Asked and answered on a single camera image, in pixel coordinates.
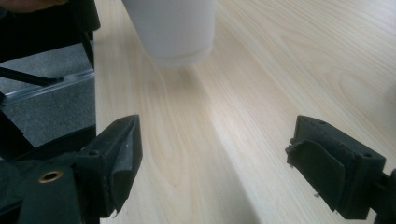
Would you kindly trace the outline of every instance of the metal bar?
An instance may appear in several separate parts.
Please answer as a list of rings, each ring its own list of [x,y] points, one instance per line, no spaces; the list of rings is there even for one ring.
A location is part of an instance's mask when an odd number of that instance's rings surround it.
[[[79,32],[79,36],[81,39],[82,46],[84,47],[85,54],[87,55],[92,68],[94,68],[93,49],[91,46],[90,38],[88,37],[88,33],[87,32]]]
[[[14,161],[48,160],[67,152],[78,152],[96,137],[96,125],[54,139]]]
[[[79,82],[91,80],[94,78],[94,72],[92,69],[78,74],[67,75],[64,77],[64,81],[58,82],[46,87],[31,86],[24,88],[20,91],[14,91],[6,94],[2,102],[2,106],[13,105],[17,102],[30,99],[32,97],[45,94],[50,91],[56,91]]]
[[[63,80],[62,77],[56,77],[56,78],[37,77],[3,67],[0,67],[0,77],[26,82],[37,86],[47,86],[49,84],[53,84]]]

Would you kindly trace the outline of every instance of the white paper cup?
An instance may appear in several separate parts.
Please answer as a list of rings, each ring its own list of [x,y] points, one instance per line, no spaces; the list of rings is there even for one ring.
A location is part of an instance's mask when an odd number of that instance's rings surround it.
[[[206,57],[215,36],[216,0],[122,0],[155,63],[181,66]]]

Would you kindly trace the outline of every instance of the light wood grain surface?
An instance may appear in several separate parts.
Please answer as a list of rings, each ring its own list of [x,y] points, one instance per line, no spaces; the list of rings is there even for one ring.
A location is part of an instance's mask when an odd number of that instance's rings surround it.
[[[139,114],[144,159],[103,223],[345,221],[284,149],[297,115],[323,119],[396,168],[396,1],[219,0],[204,61],[162,68],[120,0],[96,1],[98,130]]]

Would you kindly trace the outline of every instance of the metal screw hole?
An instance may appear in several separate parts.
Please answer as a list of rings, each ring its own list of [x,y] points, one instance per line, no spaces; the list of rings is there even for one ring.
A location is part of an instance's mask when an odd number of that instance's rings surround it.
[[[62,171],[51,171],[51,172],[48,172],[48,173],[42,175],[38,179],[38,182],[41,184],[46,184],[46,183],[49,183],[49,182],[52,182],[52,181],[55,181],[55,180],[61,178],[62,174],[63,174]]]

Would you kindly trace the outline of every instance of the floor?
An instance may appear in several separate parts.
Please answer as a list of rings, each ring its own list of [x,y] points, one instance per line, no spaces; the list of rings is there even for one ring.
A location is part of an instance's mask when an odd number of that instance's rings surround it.
[[[0,66],[42,77],[64,77],[82,72],[92,74],[73,85],[1,106],[1,110],[35,146],[95,123],[93,71],[81,45],[0,63]],[[33,88],[0,77],[0,91],[6,95]]]

